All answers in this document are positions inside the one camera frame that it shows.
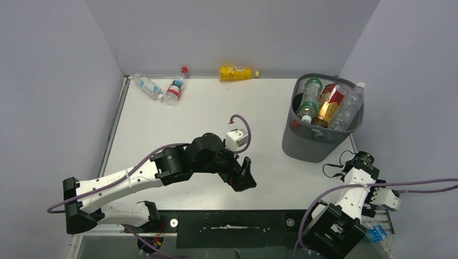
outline white table surface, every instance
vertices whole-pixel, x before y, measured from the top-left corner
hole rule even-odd
[[[170,79],[154,79],[164,91]],[[119,119],[105,175],[134,166],[153,149],[171,143],[191,142],[211,132],[224,138],[233,114],[244,116],[252,129],[249,149],[251,173],[258,186],[234,192],[216,174],[195,173],[189,181],[151,188],[120,202],[155,202],[158,209],[243,210],[306,209],[323,191],[342,185],[326,178],[325,163],[339,163],[340,154],[353,150],[349,138],[322,163],[288,157],[281,149],[295,79],[252,79],[220,83],[217,79],[189,79],[176,107],[151,100],[131,83]],[[352,156],[347,152],[343,161]],[[327,167],[333,175],[339,170]],[[339,192],[325,198],[335,202]]]

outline black cable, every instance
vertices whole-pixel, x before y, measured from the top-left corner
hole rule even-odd
[[[344,167],[343,165],[342,165],[342,166],[339,166],[339,165],[333,165],[333,164],[331,164],[331,163],[326,163],[326,164],[323,165],[323,168],[322,168],[323,174],[324,174],[326,177],[328,177],[328,178],[334,178],[334,177],[337,177],[337,176],[341,176],[341,175],[342,175],[341,173],[334,174],[334,176],[329,176],[329,175],[327,175],[327,174],[325,173],[325,166],[331,166],[331,167],[342,168],[342,167]]]
[[[351,150],[345,150],[345,151],[343,151],[342,154],[340,154],[340,157],[339,157],[339,163],[340,163],[340,165],[341,165],[342,167],[344,166],[344,165],[342,164],[342,155],[345,154],[345,152],[350,152],[350,153],[356,155],[356,153],[352,152]]]

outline white bottle cap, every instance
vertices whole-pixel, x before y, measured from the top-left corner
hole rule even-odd
[[[364,90],[366,89],[366,84],[363,82],[357,83],[356,86],[361,86],[361,88],[363,88]]]
[[[310,124],[312,122],[312,117],[310,117],[308,115],[304,115],[304,116],[302,116],[302,121],[307,123],[307,124]]]

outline green bottle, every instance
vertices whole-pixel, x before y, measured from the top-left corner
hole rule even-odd
[[[305,83],[298,117],[307,124],[312,122],[318,112],[318,96],[323,90],[323,83],[318,78],[310,78]]]

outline white connector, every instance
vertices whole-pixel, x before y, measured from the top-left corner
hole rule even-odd
[[[235,123],[230,123],[229,129],[231,131],[226,133],[226,147],[230,151],[236,151],[248,142],[248,132],[238,129]]]
[[[394,195],[393,191],[387,188],[376,188],[371,198],[371,204],[384,206],[389,210],[399,210],[401,199]]]

